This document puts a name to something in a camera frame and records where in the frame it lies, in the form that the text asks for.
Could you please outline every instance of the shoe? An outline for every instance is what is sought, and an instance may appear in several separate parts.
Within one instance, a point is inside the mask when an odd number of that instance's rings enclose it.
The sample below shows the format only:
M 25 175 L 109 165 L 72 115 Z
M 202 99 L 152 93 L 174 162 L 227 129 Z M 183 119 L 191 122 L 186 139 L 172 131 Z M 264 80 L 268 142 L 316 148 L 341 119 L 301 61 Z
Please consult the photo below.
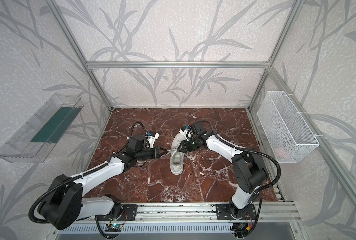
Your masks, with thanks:
M 171 149 L 178 148 L 183 140 L 186 140 L 185 136 L 178 133 L 171 144 Z M 171 153 L 170 170 L 174 175 L 179 175 L 183 172 L 183 152 L 175 150 Z

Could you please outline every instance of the gray floor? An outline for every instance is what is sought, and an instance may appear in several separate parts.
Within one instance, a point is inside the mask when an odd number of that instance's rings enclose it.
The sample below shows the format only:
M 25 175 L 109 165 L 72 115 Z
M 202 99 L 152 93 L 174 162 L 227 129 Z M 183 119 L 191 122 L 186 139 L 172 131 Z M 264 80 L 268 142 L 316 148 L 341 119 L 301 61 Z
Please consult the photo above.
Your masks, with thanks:
M 56 240 L 104 240 L 97 234 L 60 234 Z M 162 233 L 162 234 L 120 234 L 115 240 L 234 240 L 231 233 Z M 245 239 L 295 240 L 290 224 L 287 222 L 257 223 L 254 231 Z

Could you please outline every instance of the mesh basket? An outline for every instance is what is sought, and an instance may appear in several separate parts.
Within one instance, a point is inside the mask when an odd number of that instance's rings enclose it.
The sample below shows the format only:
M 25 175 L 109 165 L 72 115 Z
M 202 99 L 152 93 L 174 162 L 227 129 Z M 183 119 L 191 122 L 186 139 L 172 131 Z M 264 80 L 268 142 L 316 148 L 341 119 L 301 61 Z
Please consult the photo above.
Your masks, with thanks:
M 319 146 L 285 92 L 268 91 L 257 114 L 279 163 L 299 162 Z

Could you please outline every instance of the marble surface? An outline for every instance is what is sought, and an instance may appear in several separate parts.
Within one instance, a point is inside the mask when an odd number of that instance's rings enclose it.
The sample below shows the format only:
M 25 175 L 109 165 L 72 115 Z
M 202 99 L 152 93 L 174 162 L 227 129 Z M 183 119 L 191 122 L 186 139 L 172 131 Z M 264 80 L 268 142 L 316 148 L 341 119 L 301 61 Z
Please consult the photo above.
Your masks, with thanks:
M 225 139 L 259 149 L 244 108 L 114 109 L 89 168 L 107 160 L 126 143 L 135 121 L 142 122 L 147 131 L 160 134 L 156 146 L 170 149 L 182 126 L 202 119 L 211 121 Z M 138 133 L 142 133 L 141 127 L 134 129 L 133 134 Z M 203 149 L 189 152 L 181 175 L 171 173 L 170 156 L 148 160 L 142 167 L 107 180 L 85 197 L 111 194 L 123 202 L 226 202 L 236 188 L 232 164 L 218 153 Z M 265 201 L 276 201 L 272 188 L 262 194 Z

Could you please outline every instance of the wallpaper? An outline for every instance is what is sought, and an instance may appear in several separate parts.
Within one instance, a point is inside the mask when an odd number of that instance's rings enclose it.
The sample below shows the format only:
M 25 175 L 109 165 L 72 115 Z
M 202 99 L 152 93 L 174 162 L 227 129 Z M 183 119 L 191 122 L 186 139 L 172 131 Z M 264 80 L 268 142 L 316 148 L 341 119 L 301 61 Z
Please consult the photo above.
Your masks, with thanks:
M 356 1 L 306 1 L 273 65 L 356 179 Z M 356 239 L 356 209 L 317 149 L 281 169 L 311 239 Z
M 273 156 L 257 111 L 267 91 L 278 91 L 270 78 L 258 94 L 251 113 L 264 151 Z M 331 173 L 318 148 L 298 163 L 281 164 L 279 180 L 286 201 L 294 201 L 310 239 L 355 239 L 356 208 Z
M 356 1 L 306 5 L 298 19 L 274 67 L 356 179 Z
M 28 219 L 29 207 L 56 176 L 87 167 L 110 114 L 44 5 L 0 0 L 0 146 L 54 93 L 85 106 L 43 163 L 0 158 L 0 240 L 41 238 L 46 225 Z
M 118 107 L 248 106 L 259 68 L 103 68 L 95 75 Z
M 56 0 L 89 61 L 267 61 L 293 0 Z

